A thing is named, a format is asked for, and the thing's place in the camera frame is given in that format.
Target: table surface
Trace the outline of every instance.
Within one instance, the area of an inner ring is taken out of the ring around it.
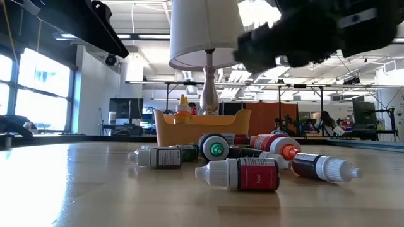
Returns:
[[[180,170],[136,168],[128,152],[155,144],[76,143],[0,151],[0,226],[403,226],[404,154],[336,146],[362,179],[331,184],[281,174],[277,192],[241,192]]]

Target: yellow container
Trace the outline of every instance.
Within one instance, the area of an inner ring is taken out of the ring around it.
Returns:
[[[248,134],[250,110],[239,110],[235,116],[192,116],[190,124],[174,124],[174,116],[154,111],[159,146],[198,143],[202,133]]]

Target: lamp shade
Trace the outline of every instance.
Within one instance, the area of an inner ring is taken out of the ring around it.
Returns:
[[[169,65],[202,71],[205,50],[215,49],[213,66],[232,66],[237,63],[237,37],[243,32],[236,0],[173,0]]]

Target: lamp base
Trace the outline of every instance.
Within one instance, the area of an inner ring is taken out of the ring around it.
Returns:
[[[215,89],[215,71],[213,66],[205,66],[205,84],[201,94],[201,108],[204,115],[216,115],[216,110],[219,108],[219,97]]]

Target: green bottle cap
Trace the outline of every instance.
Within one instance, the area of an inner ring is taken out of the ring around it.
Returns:
[[[219,156],[223,155],[224,152],[225,152],[225,148],[223,147],[223,145],[221,143],[213,143],[212,146],[210,147],[210,153],[214,157],[219,157]]]

